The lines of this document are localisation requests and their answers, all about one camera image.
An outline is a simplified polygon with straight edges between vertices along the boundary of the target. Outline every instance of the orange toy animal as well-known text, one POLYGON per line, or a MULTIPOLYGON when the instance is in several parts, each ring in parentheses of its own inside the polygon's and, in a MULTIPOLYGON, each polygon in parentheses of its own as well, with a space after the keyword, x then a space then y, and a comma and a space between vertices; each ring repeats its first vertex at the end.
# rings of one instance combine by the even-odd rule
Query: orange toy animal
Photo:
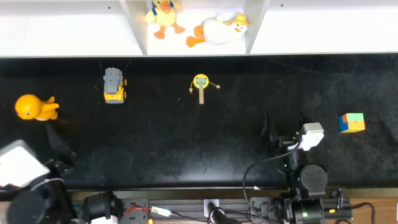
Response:
POLYGON ((15 110, 22 119, 36 119, 39 121, 56 119, 58 113, 55 109, 60 106, 54 103, 54 101, 54 96, 44 102, 35 95, 23 95, 17 100, 15 110))

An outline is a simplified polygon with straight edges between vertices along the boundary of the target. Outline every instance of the colorful cube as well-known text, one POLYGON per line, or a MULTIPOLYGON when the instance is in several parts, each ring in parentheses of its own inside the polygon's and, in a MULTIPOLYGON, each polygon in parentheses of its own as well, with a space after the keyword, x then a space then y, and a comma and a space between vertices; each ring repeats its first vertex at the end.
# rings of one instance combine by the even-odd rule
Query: colorful cube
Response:
POLYGON ((365 121, 362 113, 346 113, 339 118, 342 133, 355 133, 365 130, 365 121))

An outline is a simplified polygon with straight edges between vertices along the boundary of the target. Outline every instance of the plush toy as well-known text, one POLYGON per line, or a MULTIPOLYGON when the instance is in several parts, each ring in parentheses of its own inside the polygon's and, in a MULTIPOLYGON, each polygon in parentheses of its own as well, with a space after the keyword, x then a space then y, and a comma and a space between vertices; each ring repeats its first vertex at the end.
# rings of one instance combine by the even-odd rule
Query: plush toy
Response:
POLYGON ((203 42, 213 45, 226 44, 242 37, 248 26, 244 14, 239 13, 231 22, 224 21, 223 16, 219 15, 216 19, 207 19, 203 25, 195 27, 196 37, 188 37, 187 45, 194 47, 203 42))
POLYGON ((176 34, 181 34, 185 31, 184 27, 180 27, 177 23, 177 14, 175 10, 181 10, 182 5, 177 1, 169 0, 155 0, 152 2, 152 10, 145 16, 145 21, 150 24, 156 22, 160 25, 160 30, 154 33, 156 38, 164 39, 167 27, 174 27, 176 34))
POLYGON ((54 103, 54 101, 54 96, 47 101, 41 101, 35 95, 23 95, 17 100, 15 110, 22 119, 36 119, 39 121, 56 119, 58 113, 55 109, 60 106, 54 103))

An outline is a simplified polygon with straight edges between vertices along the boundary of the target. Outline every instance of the yellow and gray toy truck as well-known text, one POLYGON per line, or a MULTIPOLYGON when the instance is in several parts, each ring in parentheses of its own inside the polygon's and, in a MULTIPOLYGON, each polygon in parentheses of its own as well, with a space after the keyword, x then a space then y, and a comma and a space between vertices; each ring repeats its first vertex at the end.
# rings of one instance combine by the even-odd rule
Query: yellow and gray toy truck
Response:
POLYGON ((106 103, 124 103, 127 98, 127 80, 117 68, 107 68, 104 75, 104 97, 106 103))

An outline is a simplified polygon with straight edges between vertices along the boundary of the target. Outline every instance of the black tabletop surface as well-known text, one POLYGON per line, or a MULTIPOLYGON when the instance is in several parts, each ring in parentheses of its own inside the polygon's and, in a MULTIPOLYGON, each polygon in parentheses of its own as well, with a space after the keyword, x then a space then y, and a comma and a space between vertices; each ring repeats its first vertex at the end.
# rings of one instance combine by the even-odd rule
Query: black tabletop surface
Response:
MULTIPOLYGON (((259 140, 265 112, 280 134, 298 131, 302 112, 325 130, 309 156, 328 169, 328 186, 396 187, 397 65, 394 54, 2 59, 0 146, 23 139, 47 162, 59 156, 50 123, 78 154, 69 188, 239 187, 251 163, 278 153, 259 140), (104 102, 108 67, 128 80, 123 105, 104 102), (198 73, 221 85, 205 89, 204 105, 188 91, 198 73), (18 118, 14 104, 28 93, 54 96, 58 119, 18 118), (363 113, 366 130, 341 134, 345 113, 363 113)), ((275 167, 253 169, 248 186, 284 188, 275 167)))

